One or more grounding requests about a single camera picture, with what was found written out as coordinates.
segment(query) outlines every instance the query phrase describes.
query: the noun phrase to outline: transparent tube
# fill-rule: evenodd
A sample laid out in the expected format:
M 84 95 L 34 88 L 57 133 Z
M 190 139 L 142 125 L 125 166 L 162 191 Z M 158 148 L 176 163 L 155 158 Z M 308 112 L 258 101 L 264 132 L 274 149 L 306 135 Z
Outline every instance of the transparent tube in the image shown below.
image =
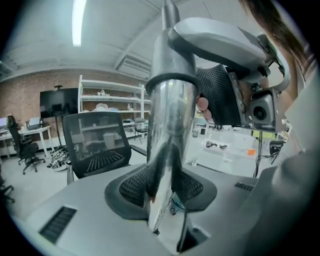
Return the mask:
M 146 207 L 148 225 L 156 232 L 171 198 L 175 177 L 182 171 L 195 114 L 197 88 L 181 80 L 167 80 L 151 94 L 147 139 Z

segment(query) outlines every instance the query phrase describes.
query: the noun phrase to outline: white ceiling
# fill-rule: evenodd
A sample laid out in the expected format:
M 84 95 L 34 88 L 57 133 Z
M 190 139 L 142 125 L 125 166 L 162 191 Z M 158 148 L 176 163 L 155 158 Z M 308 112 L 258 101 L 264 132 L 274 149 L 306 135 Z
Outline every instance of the white ceiling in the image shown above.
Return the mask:
M 253 34 L 262 31 L 238 0 L 174 2 L 181 19 L 204 17 Z M 116 72 L 126 55 L 151 63 L 162 29 L 162 0 L 87 0 L 81 47 L 72 44 L 72 6 L 72 0 L 32 0 L 26 5 L 0 57 L 13 70 L 10 77 L 77 67 Z M 197 63 L 201 67 L 207 61 L 198 59 Z

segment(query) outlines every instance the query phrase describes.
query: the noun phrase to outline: orange object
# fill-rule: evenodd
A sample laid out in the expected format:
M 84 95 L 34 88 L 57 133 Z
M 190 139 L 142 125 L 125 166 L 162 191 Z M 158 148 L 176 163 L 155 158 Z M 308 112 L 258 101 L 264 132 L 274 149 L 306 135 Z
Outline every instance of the orange object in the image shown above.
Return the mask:
M 256 153 L 255 149 L 248 149 L 248 156 L 253 156 Z

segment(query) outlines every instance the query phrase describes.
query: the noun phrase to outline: ceiling light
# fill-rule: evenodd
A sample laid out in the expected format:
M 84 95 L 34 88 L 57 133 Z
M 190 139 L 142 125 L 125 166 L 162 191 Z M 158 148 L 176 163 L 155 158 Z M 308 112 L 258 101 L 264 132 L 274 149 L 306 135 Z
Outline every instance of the ceiling light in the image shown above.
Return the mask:
M 75 47 L 81 46 L 82 20 L 87 0 L 73 0 L 72 7 L 72 43 Z

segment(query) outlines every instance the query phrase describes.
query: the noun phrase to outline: black monitor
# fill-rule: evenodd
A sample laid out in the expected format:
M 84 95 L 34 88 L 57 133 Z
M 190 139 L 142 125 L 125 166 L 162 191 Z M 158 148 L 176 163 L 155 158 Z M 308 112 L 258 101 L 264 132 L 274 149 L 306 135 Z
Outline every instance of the black monitor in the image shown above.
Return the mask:
M 41 118 L 64 117 L 78 113 L 78 88 L 40 92 Z

